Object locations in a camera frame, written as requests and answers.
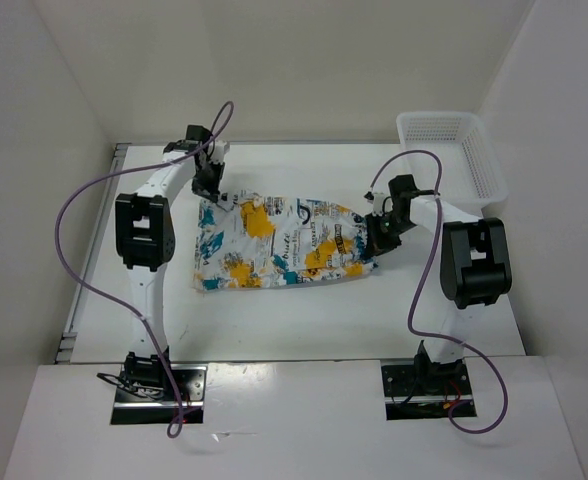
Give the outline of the colourful printed shorts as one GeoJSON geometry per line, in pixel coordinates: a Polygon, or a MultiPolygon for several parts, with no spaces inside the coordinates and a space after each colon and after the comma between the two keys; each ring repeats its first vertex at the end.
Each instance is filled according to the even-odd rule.
{"type": "Polygon", "coordinates": [[[199,291],[340,281],[377,268],[365,257],[365,218],[349,208],[249,190],[230,197],[200,201],[193,273],[199,291]]]}

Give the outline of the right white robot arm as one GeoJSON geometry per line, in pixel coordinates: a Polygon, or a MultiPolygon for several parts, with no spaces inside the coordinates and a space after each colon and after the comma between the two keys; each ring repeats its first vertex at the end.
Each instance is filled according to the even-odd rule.
{"type": "Polygon", "coordinates": [[[367,259],[391,252],[401,236],[415,227],[432,234],[426,266],[408,312],[408,330],[422,338],[414,357],[412,378],[424,393],[434,393],[455,379],[463,364],[469,327],[487,306],[512,286],[505,227],[497,218],[481,219],[443,201],[433,190],[420,190],[410,174],[388,183],[389,192],[368,190],[372,205],[366,216],[367,259]],[[448,310],[437,327],[421,330],[415,315],[433,266],[438,267],[448,310]]]}

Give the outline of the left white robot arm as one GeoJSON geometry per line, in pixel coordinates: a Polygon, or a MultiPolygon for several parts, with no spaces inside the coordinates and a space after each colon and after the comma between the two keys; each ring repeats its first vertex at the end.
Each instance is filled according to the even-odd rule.
{"type": "Polygon", "coordinates": [[[192,193],[216,204],[224,157],[229,147],[204,126],[190,125],[183,139],[167,144],[161,169],[132,193],[115,200],[116,250],[130,281],[135,328],[120,387],[134,395],[159,400],[179,396],[169,361],[163,320],[163,287],[177,242],[171,205],[186,185],[192,193]]]}

